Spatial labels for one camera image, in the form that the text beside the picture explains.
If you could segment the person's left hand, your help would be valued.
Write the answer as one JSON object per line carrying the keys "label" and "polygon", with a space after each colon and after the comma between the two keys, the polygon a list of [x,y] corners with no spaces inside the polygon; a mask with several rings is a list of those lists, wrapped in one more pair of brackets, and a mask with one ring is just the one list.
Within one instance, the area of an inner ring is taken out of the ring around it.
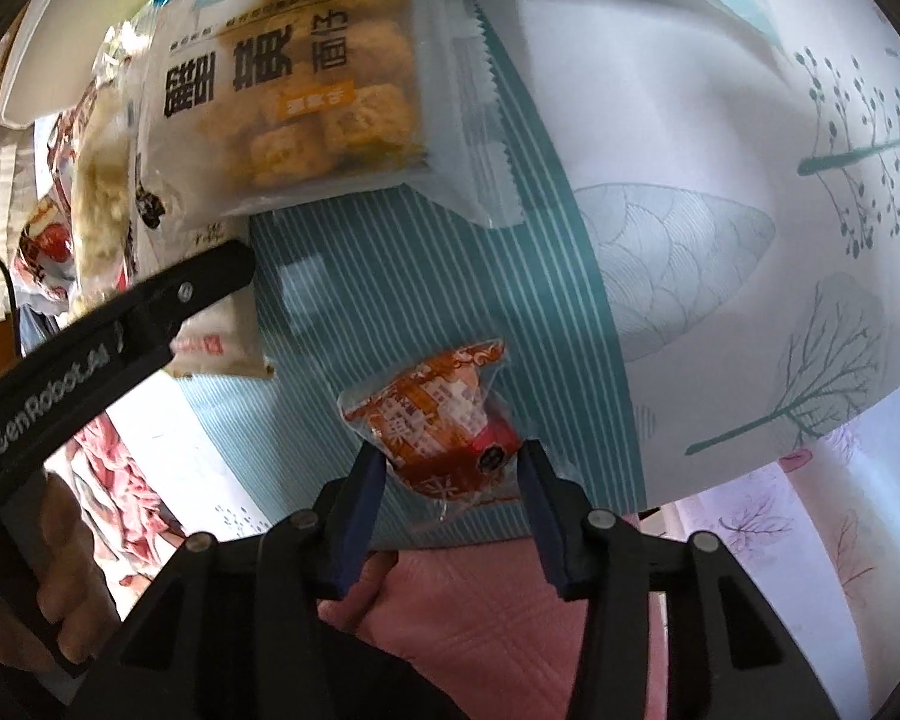
{"label": "person's left hand", "polygon": [[[91,528],[82,520],[68,484],[55,473],[46,475],[38,523],[48,564],[38,573],[35,600],[46,621],[59,624],[56,643],[61,653],[80,665],[100,653],[119,628],[119,616],[105,575],[95,564]],[[50,651],[1,598],[0,663],[32,673],[55,667]]]}

